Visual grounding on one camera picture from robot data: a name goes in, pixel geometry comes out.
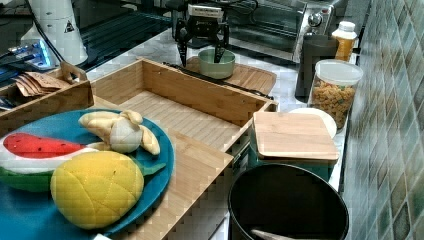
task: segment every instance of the white jar lid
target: white jar lid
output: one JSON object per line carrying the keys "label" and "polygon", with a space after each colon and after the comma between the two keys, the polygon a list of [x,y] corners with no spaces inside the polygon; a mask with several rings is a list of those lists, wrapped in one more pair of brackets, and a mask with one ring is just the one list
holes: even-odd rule
{"label": "white jar lid", "polygon": [[355,24],[351,22],[341,21],[339,23],[339,29],[346,32],[353,32],[355,30]]}
{"label": "white jar lid", "polygon": [[336,59],[317,62],[315,74],[321,80],[340,86],[353,86],[361,80],[363,71],[360,67]]}

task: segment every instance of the glass jar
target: glass jar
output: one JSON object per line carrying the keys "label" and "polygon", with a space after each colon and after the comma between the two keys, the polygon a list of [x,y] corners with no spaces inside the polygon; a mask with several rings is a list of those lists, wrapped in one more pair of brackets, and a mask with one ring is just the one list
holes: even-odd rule
{"label": "glass jar", "polygon": [[319,61],[315,66],[308,107],[328,113],[337,129],[342,129],[362,76],[362,69],[354,64],[335,59]]}

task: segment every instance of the stainless steel appliance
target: stainless steel appliance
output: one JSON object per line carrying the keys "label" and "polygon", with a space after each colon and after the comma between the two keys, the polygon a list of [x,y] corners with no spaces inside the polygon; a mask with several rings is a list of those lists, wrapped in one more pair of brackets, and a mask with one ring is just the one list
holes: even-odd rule
{"label": "stainless steel appliance", "polygon": [[[259,45],[269,55],[299,62],[303,36],[328,34],[336,6],[345,4],[343,0],[237,2],[226,10],[230,44],[247,49]],[[337,15],[344,14],[344,8],[337,7],[337,11]]]}

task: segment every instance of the black trash can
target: black trash can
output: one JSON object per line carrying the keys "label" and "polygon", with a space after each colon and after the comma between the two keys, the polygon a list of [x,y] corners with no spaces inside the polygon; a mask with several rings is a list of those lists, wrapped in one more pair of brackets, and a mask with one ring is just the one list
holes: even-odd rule
{"label": "black trash can", "polygon": [[231,240],[260,239],[252,229],[295,239],[345,239],[349,215],[339,194],[317,175],[285,164],[249,169],[229,197]]}

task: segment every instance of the wooden cutting board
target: wooden cutting board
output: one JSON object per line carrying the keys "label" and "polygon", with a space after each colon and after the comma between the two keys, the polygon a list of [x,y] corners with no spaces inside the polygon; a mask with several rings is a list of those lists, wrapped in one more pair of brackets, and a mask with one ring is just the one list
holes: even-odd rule
{"label": "wooden cutting board", "polygon": [[257,112],[253,117],[259,159],[335,164],[339,151],[321,117]]}
{"label": "wooden cutting board", "polygon": [[[199,58],[189,58],[187,60],[186,69],[200,73]],[[273,72],[236,63],[233,75],[223,81],[247,89],[258,90],[264,94],[269,94],[272,87],[274,87],[276,79],[277,75]]]}

